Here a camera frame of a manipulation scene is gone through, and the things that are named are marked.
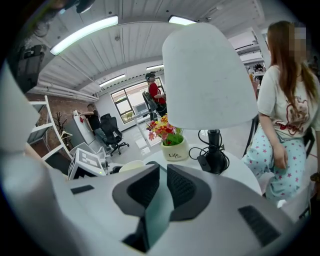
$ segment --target man in black shirt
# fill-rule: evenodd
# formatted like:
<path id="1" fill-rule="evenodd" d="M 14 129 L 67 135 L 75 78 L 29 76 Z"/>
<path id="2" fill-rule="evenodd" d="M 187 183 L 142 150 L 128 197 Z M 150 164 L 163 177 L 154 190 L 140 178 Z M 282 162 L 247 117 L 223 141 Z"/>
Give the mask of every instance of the man in black shirt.
<path id="1" fill-rule="evenodd" d="M 107 153 L 111 150 L 111 147 L 109 145 L 106 145 L 105 141 L 107 140 L 107 137 L 105 133 L 100 128 L 100 121 L 99 121 L 99 114 L 98 111 L 95 110 L 95 105 L 89 104 L 87 106 L 88 112 L 81 113 L 81 116 L 86 117 L 86 121 L 91 128 L 91 130 L 95 134 L 95 138 L 100 142 L 100 144 L 103 146 L 104 151 Z"/>

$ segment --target lamp base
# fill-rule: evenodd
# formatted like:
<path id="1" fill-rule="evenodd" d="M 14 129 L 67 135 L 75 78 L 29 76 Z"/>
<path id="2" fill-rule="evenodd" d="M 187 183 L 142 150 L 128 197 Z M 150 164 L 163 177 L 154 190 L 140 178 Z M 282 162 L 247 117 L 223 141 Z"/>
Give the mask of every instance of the lamp base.
<path id="1" fill-rule="evenodd" d="M 228 168 L 229 161 L 220 149 L 220 130 L 208 130 L 209 146 L 206 154 L 197 157 L 205 172 L 221 174 Z"/>

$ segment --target man in red shirt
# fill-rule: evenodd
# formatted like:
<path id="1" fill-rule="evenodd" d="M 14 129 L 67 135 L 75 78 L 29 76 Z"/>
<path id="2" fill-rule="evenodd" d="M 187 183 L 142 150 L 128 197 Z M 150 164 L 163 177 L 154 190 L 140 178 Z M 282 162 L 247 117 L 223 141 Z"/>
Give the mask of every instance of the man in red shirt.
<path id="1" fill-rule="evenodd" d="M 160 90 L 158 89 L 156 81 L 156 76 L 153 73 L 147 73 L 145 75 L 145 80 L 148 82 L 148 92 L 150 93 L 151 97 L 158 105 L 156 111 L 159 113 L 161 117 L 165 116 L 167 113 L 167 104 L 166 104 L 166 95 L 161 94 Z"/>

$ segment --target fluorescent light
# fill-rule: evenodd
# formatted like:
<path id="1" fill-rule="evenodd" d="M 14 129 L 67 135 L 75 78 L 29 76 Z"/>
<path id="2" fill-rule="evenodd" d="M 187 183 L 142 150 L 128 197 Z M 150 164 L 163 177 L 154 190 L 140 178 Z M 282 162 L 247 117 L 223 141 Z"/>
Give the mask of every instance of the fluorescent light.
<path id="1" fill-rule="evenodd" d="M 164 65 L 157 65 L 157 66 L 149 66 L 147 67 L 145 70 L 153 70 L 153 69 L 158 69 L 158 68 L 162 68 L 164 67 Z"/>
<path id="2" fill-rule="evenodd" d="M 189 25 L 196 23 L 195 21 L 187 18 L 182 18 L 178 16 L 171 16 L 169 19 L 169 23 L 175 23 L 175 24 L 180 24 L 180 25 Z"/>
<path id="3" fill-rule="evenodd" d="M 125 77 L 126 77 L 126 74 L 122 74 L 122 75 L 116 76 L 115 78 L 112 78 L 112 79 L 110 79 L 108 81 L 103 82 L 102 84 L 99 84 L 99 86 L 100 87 L 105 86 L 107 84 L 110 84 L 110 83 L 118 80 L 118 79 L 125 78 Z"/>
<path id="4" fill-rule="evenodd" d="M 109 18 L 105 18 L 103 20 L 97 21 L 95 23 L 92 23 L 88 26 L 85 26 L 78 31 L 74 32 L 73 34 L 69 35 L 67 38 L 63 39 L 61 42 L 59 42 L 56 46 L 54 46 L 50 53 L 53 55 L 60 54 L 64 49 L 72 45 L 74 42 L 80 40 L 81 38 L 84 38 L 87 35 L 90 35 L 93 32 L 96 32 L 98 30 L 114 26 L 118 24 L 118 16 L 112 16 Z"/>

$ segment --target red shirt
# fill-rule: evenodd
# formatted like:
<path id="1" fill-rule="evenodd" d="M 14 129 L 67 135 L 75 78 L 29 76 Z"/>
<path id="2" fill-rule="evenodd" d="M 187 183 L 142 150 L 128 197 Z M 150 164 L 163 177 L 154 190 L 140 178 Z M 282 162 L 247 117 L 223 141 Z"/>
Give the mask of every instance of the red shirt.
<path id="1" fill-rule="evenodd" d="M 155 98 L 155 96 L 157 94 L 161 94 L 160 90 L 158 89 L 158 86 L 155 82 L 153 82 L 152 84 L 150 84 L 149 86 L 149 93 L 151 94 L 152 98 L 154 99 L 154 101 L 156 103 L 160 103 L 160 104 L 166 104 L 166 101 L 164 98 Z"/>

